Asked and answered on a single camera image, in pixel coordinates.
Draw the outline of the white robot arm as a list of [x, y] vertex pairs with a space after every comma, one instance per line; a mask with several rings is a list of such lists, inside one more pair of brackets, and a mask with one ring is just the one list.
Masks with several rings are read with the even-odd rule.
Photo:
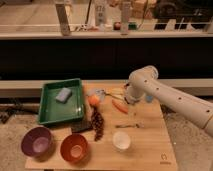
[[160, 83], [158, 76], [152, 65], [133, 71], [125, 90], [126, 101], [135, 104], [144, 93], [151, 95], [213, 137], [213, 103]]

